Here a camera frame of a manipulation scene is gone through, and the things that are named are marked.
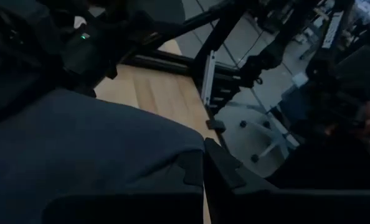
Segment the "silver metal bracket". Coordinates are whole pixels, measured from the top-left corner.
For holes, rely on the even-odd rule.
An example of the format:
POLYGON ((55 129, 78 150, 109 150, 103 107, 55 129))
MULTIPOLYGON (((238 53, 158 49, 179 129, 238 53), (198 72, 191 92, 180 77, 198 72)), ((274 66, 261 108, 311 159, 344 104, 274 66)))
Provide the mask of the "silver metal bracket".
POLYGON ((208 106, 210 104, 212 84, 215 75, 215 67, 216 67, 216 52, 211 50, 210 54, 207 56, 206 59, 201 90, 201 99, 205 106, 208 106))

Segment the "person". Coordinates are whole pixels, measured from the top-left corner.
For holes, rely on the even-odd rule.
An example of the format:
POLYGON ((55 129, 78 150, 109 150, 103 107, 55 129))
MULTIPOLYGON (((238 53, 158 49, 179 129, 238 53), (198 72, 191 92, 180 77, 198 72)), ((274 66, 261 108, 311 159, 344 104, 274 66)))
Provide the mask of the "person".
MULTIPOLYGON (((361 81, 370 92, 370 46, 350 54, 341 63, 348 72, 347 83, 361 81)), ((285 162, 266 178, 271 184, 290 189, 370 189, 370 134, 364 134, 366 104, 358 111, 363 125, 351 126, 338 119, 314 118, 304 131, 317 131, 291 153, 285 162)))

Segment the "dark grey garment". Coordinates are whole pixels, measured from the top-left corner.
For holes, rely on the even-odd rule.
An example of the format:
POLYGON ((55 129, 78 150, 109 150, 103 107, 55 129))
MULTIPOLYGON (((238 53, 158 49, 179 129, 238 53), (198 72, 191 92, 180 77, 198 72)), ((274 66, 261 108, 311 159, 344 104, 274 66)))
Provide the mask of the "dark grey garment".
POLYGON ((0 224, 42 224, 57 198, 117 194, 189 151, 195 130, 132 106, 55 90, 0 122, 0 224))

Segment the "black aluminium frame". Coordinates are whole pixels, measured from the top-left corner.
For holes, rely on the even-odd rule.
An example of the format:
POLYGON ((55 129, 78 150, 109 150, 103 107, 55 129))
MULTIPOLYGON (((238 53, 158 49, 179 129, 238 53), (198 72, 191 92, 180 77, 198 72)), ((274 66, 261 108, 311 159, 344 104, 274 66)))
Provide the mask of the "black aluminium frame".
MULTIPOLYGON (((186 20, 174 30, 173 34, 160 34, 135 50, 124 63, 185 75, 191 77, 196 86, 200 87, 208 57, 224 44, 240 18, 245 13, 251 12, 257 18, 259 27, 263 29, 269 12, 284 2, 285 0, 270 0, 264 6, 259 0, 225 0, 208 11, 186 20), (157 49, 158 44, 165 40, 179 37, 212 21, 216 21, 217 24, 195 58, 174 55, 157 49)), ((248 56, 243 66, 238 69, 220 65, 215 67, 209 103, 209 109, 213 114, 217 114, 226 106, 242 87, 252 88, 255 83, 261 83, 260 75, 264 70, 277 68, 282 63, 286 46, 303 27, 306 13, 313 6, 312 0, 296 0, 291 16, 281 26, 274 40, 259 54, 248 56)))

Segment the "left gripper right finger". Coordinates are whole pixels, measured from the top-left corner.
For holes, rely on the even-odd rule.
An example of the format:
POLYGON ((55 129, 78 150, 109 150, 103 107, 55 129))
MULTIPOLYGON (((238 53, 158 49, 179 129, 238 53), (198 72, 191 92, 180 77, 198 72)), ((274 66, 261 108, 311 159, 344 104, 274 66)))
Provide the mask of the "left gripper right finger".
POLYGON ((204 141, 212 224, 370 224, 370 190, 281 189, 204 141))

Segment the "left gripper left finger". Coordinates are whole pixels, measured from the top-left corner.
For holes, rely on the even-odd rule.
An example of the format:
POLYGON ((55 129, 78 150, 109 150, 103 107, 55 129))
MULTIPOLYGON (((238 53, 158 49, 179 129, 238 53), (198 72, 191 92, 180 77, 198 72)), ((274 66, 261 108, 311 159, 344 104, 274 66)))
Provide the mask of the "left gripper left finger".
POLYGON ((203 224, 203 152, 175 156, 117 194, 57 198, 42 224, 203 224))

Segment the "white office chair base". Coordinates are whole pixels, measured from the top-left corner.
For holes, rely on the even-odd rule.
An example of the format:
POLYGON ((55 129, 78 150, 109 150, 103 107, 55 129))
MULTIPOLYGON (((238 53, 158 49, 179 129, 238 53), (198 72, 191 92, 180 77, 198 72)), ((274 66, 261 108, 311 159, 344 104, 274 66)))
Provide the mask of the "white office chair base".
POLYGON ((259 153, 252 154, 250 160, 253 163, 258 163, 263 157, 267 156, 274 149, 279 149, 282 157, 286 159, 289 153, 293 152, 300 143, 291 135, 289 131, 281 132, 281 127, 277 127, 276 123, 271 120, 265 120, 261 123, 247 122, 242 120, 239 123, 241 128, 246 128, 247 126, 253 126, 261 136, 265 143, 265 149, 261 150, 259 153))

